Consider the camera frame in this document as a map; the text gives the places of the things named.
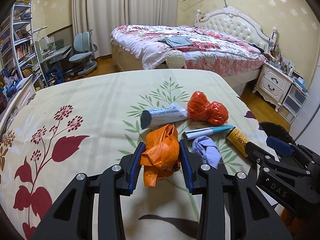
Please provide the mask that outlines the orange plastic bag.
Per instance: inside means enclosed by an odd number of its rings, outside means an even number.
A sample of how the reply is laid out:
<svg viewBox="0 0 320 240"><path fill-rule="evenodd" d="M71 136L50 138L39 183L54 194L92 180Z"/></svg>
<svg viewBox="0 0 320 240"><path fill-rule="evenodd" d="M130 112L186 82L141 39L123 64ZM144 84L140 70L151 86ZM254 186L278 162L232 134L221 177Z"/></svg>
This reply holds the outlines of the orange plastic bag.
<svg viewBox="0 0 320 240"><path fill-rule="evenodd" d="M155 187L157 181L172 176L181 168L176 127L168 124L149 132L145 144L140 159L140 165L144 166L144 186Z"/></svg>

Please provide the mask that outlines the grey-blue desk chair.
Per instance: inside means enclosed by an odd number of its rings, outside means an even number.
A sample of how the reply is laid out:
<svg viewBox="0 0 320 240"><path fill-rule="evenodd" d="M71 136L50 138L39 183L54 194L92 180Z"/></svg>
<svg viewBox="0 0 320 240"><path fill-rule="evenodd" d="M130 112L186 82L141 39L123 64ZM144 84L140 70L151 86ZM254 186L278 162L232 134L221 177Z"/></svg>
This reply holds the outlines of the grey-blue desk chair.
<svg viewBox="0 0 320 240"><path fill-rule="evenodd" d="M98 64L94 60L94 54L98 50L97 45L92 43L92 29L79 33L73 41L73 48L76 52L69 58L72 64L78 64L67 72L71 77L82 76L91 73Z"/></svg>

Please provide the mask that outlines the red-orange crumpled plastic bag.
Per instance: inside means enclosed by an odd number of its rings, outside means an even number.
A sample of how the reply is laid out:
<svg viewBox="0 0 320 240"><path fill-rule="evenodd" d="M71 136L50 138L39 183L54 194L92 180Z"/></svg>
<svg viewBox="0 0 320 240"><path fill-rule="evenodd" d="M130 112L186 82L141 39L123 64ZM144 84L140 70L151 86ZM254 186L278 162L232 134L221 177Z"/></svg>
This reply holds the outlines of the red-orange crumpled plastic bag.
<svg viewBox="0 0 320 240"><path fill-rule="evenodd" d="M228 118L227 108L220 102L209 102L203 92L195 91L187 103L189 118L195 121L207 122L212 126L224 125Z"/></svg>

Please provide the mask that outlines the grey folded cloth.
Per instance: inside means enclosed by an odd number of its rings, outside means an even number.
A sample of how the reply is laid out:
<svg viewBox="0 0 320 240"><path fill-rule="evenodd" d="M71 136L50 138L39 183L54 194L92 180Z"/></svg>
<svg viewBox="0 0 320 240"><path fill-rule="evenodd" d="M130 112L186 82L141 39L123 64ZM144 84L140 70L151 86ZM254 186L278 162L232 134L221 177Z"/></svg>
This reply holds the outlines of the grey folded cloth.
<svg viewBox="0 0 320 240"><path fill-rule="evenodd" d="M170 36L170 37L164 37L159 39L159 42L162 42L166 45L168 45L170 48L178 48L178 47L185 47L185 46L192 46L193 42L186 37L186 36Z"/></svg>

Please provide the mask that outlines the plastic drawer unit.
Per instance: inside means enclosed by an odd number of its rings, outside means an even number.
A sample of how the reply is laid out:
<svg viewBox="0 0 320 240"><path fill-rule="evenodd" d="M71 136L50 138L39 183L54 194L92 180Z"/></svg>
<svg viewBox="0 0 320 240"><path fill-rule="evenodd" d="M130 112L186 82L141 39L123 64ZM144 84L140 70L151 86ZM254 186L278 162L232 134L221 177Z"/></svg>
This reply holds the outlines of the plastic drawer unit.
<svg viewBox="0 0 320 240"><path fill-rule="evenodd" d="M291 125L302 110L308 94L293 83L285 96L278 113Z"/></svg>

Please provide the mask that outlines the white nightstand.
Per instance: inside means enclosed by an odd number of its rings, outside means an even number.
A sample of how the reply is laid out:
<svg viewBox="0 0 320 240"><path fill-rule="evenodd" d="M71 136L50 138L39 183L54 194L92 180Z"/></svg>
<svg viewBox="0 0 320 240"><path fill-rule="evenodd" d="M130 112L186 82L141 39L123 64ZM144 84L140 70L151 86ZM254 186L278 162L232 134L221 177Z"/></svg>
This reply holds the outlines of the white nightstand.
<svg viewBox="0 0 320 240"><path fill-rule="evenodd" d="M293 78L265 62L252 93L258 92L266 102L275 105L278 112L292 84Z"/></svg>

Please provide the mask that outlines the pink floral bed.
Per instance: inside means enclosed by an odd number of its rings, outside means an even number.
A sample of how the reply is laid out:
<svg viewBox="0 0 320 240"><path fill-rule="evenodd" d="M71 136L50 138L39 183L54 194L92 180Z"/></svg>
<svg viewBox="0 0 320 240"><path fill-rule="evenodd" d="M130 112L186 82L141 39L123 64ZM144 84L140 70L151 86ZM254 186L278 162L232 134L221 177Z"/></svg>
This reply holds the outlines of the pink floral bed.
<svg viewBox="0 0 320 240"><path fill-rule="evenodd" d="M159 39L186 36L192 46L170 48ZM111 33L111 44L140 62L140 69L151 70L165 62L167 53L179 50L187 69L215 72L222 77L234 76L260 68L265 57L254 46L238 38L210 30L190 27L123 25Z"/></svg>

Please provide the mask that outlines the study desk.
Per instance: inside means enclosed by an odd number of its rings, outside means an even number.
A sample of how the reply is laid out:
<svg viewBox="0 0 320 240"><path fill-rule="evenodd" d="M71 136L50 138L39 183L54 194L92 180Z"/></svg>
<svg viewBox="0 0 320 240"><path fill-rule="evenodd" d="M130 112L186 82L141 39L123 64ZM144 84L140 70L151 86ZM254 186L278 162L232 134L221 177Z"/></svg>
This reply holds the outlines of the study desk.
<svg viewBox="0 0 320 240"><path fill-rule="evenodd" d="M62 70L61 61L65 59L73 49L72 45L57 48L53 36L41 38L39 41L35 41L34 45L37 60L46 81L48 80L46 74L54 66L59 68L59 70Z"/></svg>

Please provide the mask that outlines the teal white toothpaste tube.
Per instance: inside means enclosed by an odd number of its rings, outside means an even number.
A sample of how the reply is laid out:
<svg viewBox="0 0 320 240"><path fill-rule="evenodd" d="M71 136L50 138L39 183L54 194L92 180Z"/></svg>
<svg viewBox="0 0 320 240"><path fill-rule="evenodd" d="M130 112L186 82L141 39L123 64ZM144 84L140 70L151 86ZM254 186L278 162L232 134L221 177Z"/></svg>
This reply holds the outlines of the teal white toothpaste tube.
<svg viewBox="0 0 320 240"><path fill-rule="evenodd" d="M203 137L203 136L208 137L217 133L231 130L233 128L234 126L232 125L205 127L205 128L193 129L193 130L184 132L182 136L184 137L185 140L194 140L198 137Z"/></svg>

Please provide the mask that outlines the white blue milk powder packet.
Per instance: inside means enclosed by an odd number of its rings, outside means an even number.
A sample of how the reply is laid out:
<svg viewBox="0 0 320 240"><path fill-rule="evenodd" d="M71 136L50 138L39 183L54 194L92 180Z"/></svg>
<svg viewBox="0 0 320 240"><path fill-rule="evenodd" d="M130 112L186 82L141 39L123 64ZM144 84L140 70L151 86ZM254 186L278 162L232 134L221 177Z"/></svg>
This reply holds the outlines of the white blue milk powder packet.
<svg viewBox="0 0 320 240"><path fill-rule="evenodd" d="M147 109L140 116L141 129L167 125L174 122L187 120L189 118L186 109L173 102L169 107Z"/></svg>

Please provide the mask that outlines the yellow black cylinder package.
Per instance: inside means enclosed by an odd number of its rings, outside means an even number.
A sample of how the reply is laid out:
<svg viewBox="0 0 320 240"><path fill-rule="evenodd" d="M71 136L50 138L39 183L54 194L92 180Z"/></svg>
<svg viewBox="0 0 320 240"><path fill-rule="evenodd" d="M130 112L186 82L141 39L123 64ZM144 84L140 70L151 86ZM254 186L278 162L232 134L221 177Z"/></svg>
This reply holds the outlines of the yellow black cylinder package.
<svg viewBox="0 0 320 240"><path fill-rule="evenodd" d="M226 135L226 139L245 157L248 154L245 151L245 146L250 140L236 127L233 127Z"/></svg>

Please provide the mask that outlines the white bookshelf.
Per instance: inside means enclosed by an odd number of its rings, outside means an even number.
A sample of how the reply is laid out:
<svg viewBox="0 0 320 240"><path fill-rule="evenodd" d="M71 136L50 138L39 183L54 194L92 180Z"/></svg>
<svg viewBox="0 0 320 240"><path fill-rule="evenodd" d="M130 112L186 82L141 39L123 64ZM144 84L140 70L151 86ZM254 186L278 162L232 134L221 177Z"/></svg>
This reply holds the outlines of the white bookshelf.
<svg viewBox="0 0 320 240"><path fill-rule="evenodd" d="M1 23L1 64L16 80L30 77L36 90L46 86L32 27L32 0L17 0Z"/></svg>

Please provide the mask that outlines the black trash bin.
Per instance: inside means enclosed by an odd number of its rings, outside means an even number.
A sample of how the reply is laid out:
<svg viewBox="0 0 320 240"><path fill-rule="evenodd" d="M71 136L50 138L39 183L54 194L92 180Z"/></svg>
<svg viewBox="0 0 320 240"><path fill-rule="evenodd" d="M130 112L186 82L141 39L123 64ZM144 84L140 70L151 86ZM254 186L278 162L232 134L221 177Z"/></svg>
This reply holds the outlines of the black trash bin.
<svg viewBox="0 0 320 240"><path fill-rule="evenodd" d="M259 128L263 130L268 137L275 137L287 144L296 144L293 137L291 137L283 126L272 122L260 122L259 125Z"/></svg>

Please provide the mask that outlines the cream floral bed sheet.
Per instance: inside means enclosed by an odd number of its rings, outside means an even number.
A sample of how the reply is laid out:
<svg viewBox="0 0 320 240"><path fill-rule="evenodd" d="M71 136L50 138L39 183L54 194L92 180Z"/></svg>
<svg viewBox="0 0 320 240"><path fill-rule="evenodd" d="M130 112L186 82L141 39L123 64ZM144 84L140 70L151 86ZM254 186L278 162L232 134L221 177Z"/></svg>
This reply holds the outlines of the cream floral bed sheet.
<svg viewBox="0 0 320 240"><path fill-rule="evenodd" d="M49 87L17 113L1 142L1 206L17 235L1 232L1 239L30 239L78 173L100 174L145 141L151 129L140 129L142 110L172 102L186 109L195 91L222 103L227 124L276 156L258 120L213 72L141 70ZM188 192L182 171L145 187L142 169L133 195L121 197L126 239L195 239L200 207L201 196Z"/></svg>

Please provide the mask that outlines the beige curtains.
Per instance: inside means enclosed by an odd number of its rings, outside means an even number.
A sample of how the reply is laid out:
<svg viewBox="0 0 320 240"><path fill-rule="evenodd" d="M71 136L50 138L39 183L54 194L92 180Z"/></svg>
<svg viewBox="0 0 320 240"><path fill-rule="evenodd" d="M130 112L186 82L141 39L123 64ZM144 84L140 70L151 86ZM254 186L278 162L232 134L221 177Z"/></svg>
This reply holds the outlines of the beige curtains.
<svg viewBox="0 0 320 240"><path fill-rule="evenodd" d="M178 0L72 0L73 34L92 30L95 57L112 53L111 32L122 25L175 26Z"/></svg>

